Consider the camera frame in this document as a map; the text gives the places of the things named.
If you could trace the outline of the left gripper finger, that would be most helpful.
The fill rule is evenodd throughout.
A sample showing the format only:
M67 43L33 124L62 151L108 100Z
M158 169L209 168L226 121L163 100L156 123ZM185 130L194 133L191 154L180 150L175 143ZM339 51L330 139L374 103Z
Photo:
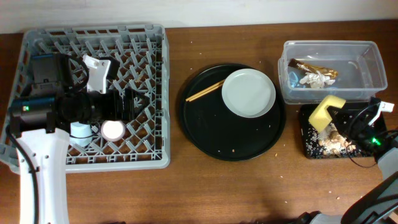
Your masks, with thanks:
M129 106L129 120L135 120L147 107L147 105L140 105L138 107L134 105Z
M126 88L124 90L124 96L126 101L130 102L131 104L135 103L137 105L148 105L150 103L148 96L132 88Z

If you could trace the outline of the yellow bowl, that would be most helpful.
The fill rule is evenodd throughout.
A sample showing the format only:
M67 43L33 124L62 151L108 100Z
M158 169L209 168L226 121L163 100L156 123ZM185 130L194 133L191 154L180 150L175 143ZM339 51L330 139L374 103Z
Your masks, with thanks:
M329 107L341 109L346 103L346 100L337 96L328 95L322 102L315 108L313 113L309 116L308 122L320 133L331 122L332 117L327 111Z

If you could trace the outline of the pink plastic cup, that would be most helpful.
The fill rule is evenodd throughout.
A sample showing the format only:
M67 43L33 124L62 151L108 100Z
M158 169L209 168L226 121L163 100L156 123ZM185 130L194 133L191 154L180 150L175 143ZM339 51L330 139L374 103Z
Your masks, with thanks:
M101 125L101 136L109 142L122 139L125 132L126 127L122 121L104 121Z

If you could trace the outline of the food scraps pile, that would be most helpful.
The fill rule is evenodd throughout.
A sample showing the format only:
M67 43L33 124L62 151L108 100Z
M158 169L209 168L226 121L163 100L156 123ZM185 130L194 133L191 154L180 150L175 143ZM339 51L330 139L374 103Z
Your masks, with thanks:
M333 123L320 133L310 125L306 134L304 148L311 159L348 157L358 149L352 141L348 141L338 133Z

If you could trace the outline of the white tissue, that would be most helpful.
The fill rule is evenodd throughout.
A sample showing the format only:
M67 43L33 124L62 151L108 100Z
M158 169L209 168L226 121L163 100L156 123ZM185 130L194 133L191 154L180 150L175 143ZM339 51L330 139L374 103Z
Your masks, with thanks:
M306 72L305 76L299 81L300 84L309 84L310 88L324 88L325 85L334 84L335 79L324 75L321 72L311 73Z

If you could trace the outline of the light blue plastic cup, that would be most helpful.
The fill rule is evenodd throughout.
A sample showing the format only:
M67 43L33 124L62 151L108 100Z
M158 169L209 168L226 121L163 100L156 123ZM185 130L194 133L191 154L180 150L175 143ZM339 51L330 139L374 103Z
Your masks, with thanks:
M92 141L92 129L89 124L74 122L70 124L70 144L72 146L86 147Z

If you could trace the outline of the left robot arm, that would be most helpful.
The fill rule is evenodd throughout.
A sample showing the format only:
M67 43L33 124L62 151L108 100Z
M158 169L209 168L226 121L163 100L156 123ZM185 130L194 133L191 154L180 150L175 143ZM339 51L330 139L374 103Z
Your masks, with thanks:
M66 156L73 123L100 125L111 140L123 131L108 122L136 119L150 98L132 88L108 90L119 62L112 57L33 56L34 81L27 96L12 101L6 134L18 151L21 223L68 223Z

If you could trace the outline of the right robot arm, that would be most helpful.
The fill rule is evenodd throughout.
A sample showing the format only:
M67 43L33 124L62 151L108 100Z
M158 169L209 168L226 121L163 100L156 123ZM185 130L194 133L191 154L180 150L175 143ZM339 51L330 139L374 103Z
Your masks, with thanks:
M389 215L397 211L397 130L386 128L380 107L327 109L338 132L373 156L382 174L382 182L354 203L341 223L392 223Z

